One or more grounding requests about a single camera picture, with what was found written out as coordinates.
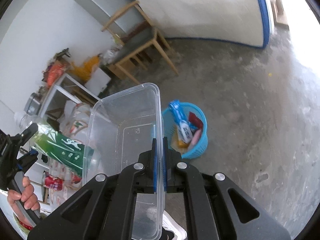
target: plastic food container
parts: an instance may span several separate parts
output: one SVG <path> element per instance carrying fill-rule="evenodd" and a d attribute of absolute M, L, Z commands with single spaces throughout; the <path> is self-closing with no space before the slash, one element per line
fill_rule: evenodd
<path fill-rule="evenodd" d="M 155 84 L 139 85 L 98 101 L 92 109 L 84 149 L 83 183 L 95 175 L 111 176 L 136 163 L 157 139 L 156 193 L 138 194 L 132 238 L 158 240 L 164 210 L 163 125 L 160 91 Z"/>

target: gray floor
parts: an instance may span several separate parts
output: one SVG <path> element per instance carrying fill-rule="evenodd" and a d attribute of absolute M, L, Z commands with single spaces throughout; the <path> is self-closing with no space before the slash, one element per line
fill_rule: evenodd
<path fill-rule="evenodd" d="M 225 173 L 297 236 L 319 204 L 320 79 L 296 59 L 289 31 L 276 29 L 266 49 L 203 40 L 171 46 L 179 76 L 153 57 L 135 77 L 159 86 L 162 108 L 179 99 L 205 113 L 209 146 L 191 163 Z M 107 93 L 133 85 L 116 81 Z M 185 227 L 181 195 L 167 196 L 166 210 Z"/>

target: shoe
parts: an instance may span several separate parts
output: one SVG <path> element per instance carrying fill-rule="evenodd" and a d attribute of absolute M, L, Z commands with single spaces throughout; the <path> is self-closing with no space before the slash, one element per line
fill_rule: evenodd
<path fill-rule="evenodd" d="M 162 216 L 162 227 L 174 233 L 173 240 L 184 240 L 187 238 L 187 232 L 180 226 L 174 219 L 167 213 L 163 211 Z"/>

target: snack package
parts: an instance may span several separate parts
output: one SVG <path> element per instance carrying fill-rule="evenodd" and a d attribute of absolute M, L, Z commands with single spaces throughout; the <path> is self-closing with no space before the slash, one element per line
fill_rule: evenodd
<path fill-rule="evenodd" d="M 202 129 L 199 129 L 195 132 L 195 134 L 193 135 L 193 138 L 188 146 L 188 151 L 191 151 L 193 149 L 193 147 L 198 143 L 198 141 L 200 140 L 202 135 Z"/>
<path fill-rule="evenodd" d="M 184 142 L 179 142 L 178 140 L 178 133 L 177 130 L 174 131 L 171 138 L 170 146 L 172 149 L 176 150 L 177 152 L 180 152 L 181 154 L 184 154 L 188 151 L 187 147 L 189 144 L 186 144 Z"/>
<path fill-rule="evenodd" d="M 189 112 L 189 122 L 196 127 L 196 130 L 203 128 L 203 122 L 193 113 Z"/>
<path fill-rule="evenodd" d="M 62 179 L 64 181 L 63 185 L 71 189 L 77 190 L 82 187 L 82 178 L 80 176 L 52 158 L 50 158 L 49 162 L 49 174 Z"/>
<path fill-rule="evenodd" d="M 49 174 L 49 172 L 44 171 L 42 176 L 42 186 L 46 188 L 52 188 L 54 190 L 62 190 L 63 179 Z"/>
<path fill-rule="evenodd" d="M 178 144 L 181 144 L 181 142 L 189 144 L 192 140 L 192 132 L 187 121 L 187 117 L 180 106 L 179 100 L 170 102 L 169 109 L 173 115 L 175 123 L 177 124 Z"/>
<path fill-rule="evenodd" d="M 66 71 L 66 65 L 56 60 L 48 72 L 47 85 L 51 87 L 54 82 L 60 78 Z"/>

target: gray container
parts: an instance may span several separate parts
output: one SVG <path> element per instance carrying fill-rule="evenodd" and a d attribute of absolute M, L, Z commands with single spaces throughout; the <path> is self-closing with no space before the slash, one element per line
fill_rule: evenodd
<path fill-rule="evenodd" d="M 75 0 L 101 25 L 105 25 L 110 17 L 123 6 L 134 0 Z M 119 36 L 128 34 L 134 26 L 144 21 L 142 15 L 131 8 L 110 26 L 110 29 Z"/>
<path fill-rule="evenodd" d="M 29 115 L 37 115 L 41 107 L 41 98 L 36 93 L 32 93 L 29 97 L 24 111 Z"/>

